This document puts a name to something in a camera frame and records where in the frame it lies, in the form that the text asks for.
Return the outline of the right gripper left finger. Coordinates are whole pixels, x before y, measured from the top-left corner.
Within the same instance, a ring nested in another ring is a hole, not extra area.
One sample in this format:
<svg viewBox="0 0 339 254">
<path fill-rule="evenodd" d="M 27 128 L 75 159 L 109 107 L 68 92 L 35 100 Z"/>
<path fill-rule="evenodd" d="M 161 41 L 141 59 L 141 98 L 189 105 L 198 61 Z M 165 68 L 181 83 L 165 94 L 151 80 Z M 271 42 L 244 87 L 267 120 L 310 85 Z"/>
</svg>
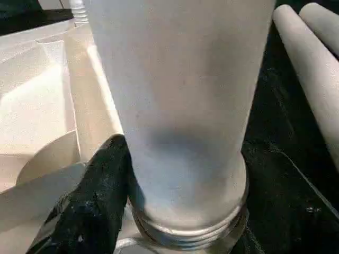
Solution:
<svg viewBox="0 0 339 254">
<path fill-rule="evenodd" d="M 48 219 L 51 235 L 28 253 L 114 253 L 128 199 L 144 201 L 124 135 L 109 137 L 90 159 L 77 187 Z"/>
</svg>

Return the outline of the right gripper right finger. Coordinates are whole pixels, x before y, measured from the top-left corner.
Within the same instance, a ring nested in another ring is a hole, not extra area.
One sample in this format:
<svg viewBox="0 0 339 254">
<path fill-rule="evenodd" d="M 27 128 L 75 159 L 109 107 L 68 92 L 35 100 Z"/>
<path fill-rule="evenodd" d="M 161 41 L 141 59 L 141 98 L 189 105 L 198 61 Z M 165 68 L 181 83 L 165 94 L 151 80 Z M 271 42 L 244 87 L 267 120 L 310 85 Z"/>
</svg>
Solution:
<svg viewBox="0 0 339 254">
<path fill-rule="evenodd" d="M 232 253 L 338 253 L 338 211 L 276 146 L 245 143 L 244 233 Z"/>
</svg>

